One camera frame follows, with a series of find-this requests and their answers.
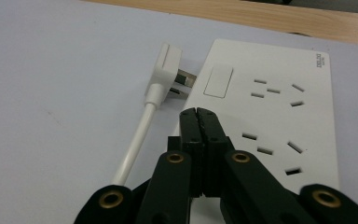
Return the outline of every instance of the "plug cord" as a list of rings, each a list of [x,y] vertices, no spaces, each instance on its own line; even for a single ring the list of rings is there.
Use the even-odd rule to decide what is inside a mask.
[[[153,115],[164,100],[165,88],[158,83],[152,84],[149,87],[145,98],[145,111],[139,122],[138,128],[131,140],[130,146],[124,160],[117,169],[115,177],[112,180],[113,185],[123,186],[130,174],[130,170],[135,163],[142,143],[145,140],[147,130],[150,127]]]

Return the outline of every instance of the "power switch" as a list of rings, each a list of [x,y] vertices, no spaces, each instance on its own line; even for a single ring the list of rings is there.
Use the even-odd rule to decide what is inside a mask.
[[[232,66],[216,64],[212,69],[204,94],[225,98],[228,83],[231,80],[232,70]]]

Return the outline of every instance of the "white table surface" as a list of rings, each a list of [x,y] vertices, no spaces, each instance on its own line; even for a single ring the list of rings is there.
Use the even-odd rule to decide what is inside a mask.
[[[358,45],[77,0],[2,0],[0,223],[73,223],[129,145],[162,42],[197,74],[216,38],[330,54],[340,186],[358,202]],[[151,176],[183,105],[168,98],[156,114],[130,188]],[[195,204],[192,223],[221,223],[214,203]]]

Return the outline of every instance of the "white power strip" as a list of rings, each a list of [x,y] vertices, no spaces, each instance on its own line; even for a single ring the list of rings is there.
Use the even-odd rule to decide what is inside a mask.
[[[190,107],[216,113],[234,147],[256,155],[287,189],[338,189],[328,54],[215,40]]]

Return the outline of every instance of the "socket hole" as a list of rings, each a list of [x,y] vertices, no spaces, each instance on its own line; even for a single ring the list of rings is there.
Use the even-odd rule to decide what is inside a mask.
[[[302,173],[302,170],[301,170],[300,167],[297,167],[297,168],[294,168],[294,169],[285,170],[285,172],[286,172],[287,175],[297,175],[297,174]]]
[[[302,102],[302,101],[297,101],[297,102],[292,102],[290,105],[291,106],[299,106],[299,105],[303,105],[304,104],[304,102]]]
[[[170,88],[170,91],[173,92],[173,93],[175,93],[175,94],[180,95],[180,92],[179,92],[179,90],[177,90],[177,89]]]
[[[257,135],[253,135],[253,134],[249,134],[249,133],[243,133],[242,137],[248,138],[248,139],[251,139],[251,140],[257,140]]]
[[[298,91],[305,91],[303,88],[301,88],[300,86],[293,84],[292,87],[294,87],[295,89],[297,89]]]
[[[299,147],[298,145],[294,144],[293,142],[288,142],[287,146],[291,147],[292,149],[294,149],[296,152],[298,152],[300,154],[304,151],[301,147]]]
[[[261,83],[261,84],[267,84],[267,81],[266,81],[266,80],[262,80],[262,79],[255,79],[255,82]]]
[[[258,98],[264,98],[264,95],[263,95],[263,94],[260,94],[260,93],[252,92],[251,95],[254,96],[254,97],[258,97]]]
[[[277,94],[280,94],[280,93],[281,93],[281,91],[274,90],[274,89],[267,89],[267,91],[273,92],[273,93],[277,93]]]
[[[267,149],[267,148],[264,148],[264,147],[258,147],[257,151],[261,152],[261,153],[264,153],[264,154],[267,154],[267,155],[270,155],[270,156],[272,156],[272,154],[274,153],[274,151],[272,151],[271,149]]]

